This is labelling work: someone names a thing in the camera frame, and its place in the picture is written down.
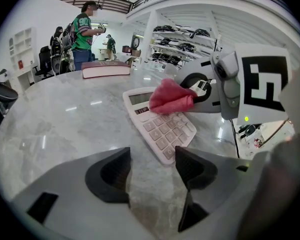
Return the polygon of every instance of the ceiling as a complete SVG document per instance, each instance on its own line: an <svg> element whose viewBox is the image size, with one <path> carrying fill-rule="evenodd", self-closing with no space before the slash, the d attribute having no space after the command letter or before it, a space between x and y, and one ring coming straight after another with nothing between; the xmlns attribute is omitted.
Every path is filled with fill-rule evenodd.
<svg viewBox="0 0 300 240"><path fill-rule="evenodd" d="M235 43L282 47L289 51L292 69L300 66L300 48L273 25L252 14L211 4L176 5L160 9L159 12L166 19L165 24L204 29L212 38L221 34L224 51L233 51ZM136 24L146 26L148 18L148 15L142 15Z"/></svg>

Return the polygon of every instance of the red cloth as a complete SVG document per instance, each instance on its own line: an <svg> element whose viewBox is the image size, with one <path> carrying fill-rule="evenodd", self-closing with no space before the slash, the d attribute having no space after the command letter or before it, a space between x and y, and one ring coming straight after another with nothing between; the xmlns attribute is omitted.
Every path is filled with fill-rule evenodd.
<svg viewBox="0 0 300 240"><path fill-rule="evenodd" d="M193 97L197 97L193 90L184 89L173 79L165 78L151 95L149 109L158 114L186 112L194 106Z"/></svg>

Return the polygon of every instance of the calculator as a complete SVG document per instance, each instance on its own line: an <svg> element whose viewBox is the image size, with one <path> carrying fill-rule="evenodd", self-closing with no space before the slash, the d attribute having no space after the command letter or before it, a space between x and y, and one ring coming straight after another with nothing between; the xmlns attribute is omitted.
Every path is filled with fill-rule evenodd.
<svg viewBox="0 0 300 240"><path fill-rule="evenodd" d="M175 162L175 147L187 147L197 133L181 112L160 115L149 110L149 99L156 87L125 91L123 101L135 127L162 164Z"/></svg>

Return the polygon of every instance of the man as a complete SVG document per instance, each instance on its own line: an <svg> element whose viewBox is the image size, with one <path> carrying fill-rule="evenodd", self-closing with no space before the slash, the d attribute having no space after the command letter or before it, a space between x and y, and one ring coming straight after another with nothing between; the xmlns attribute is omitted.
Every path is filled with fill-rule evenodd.
<svg viewBox="0 0 300 240"><path fill-rule="evenodd" d="M111 61L111 53L115 49L116 41L111 37L110 34L108 34L106 37L108 38L108 42L106 43L106 53L108 54L108 61Z"/></svg>
<svg viewBox="0 0 300 240"><path fill-rule="evenodd" d="M76 34L75 43L72 45L74 66L76 71L81 70L83 62L92 62L91 45L93 36L106 32L105 28L91 29L90 16L97 16L98 6L94 1L84 3L79 14L73 21Z"/></svg>

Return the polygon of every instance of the ceiling light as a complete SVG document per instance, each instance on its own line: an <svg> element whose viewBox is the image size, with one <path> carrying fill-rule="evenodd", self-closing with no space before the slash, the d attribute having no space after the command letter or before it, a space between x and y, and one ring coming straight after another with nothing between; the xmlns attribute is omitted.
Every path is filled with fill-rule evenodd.
<svg viewBox="0 0 300 240"><path fill-rule="evenodd" d="M104 26L108 26L108 23L91 23L91 25L100 25L100 24L102 24Z"/></svg>

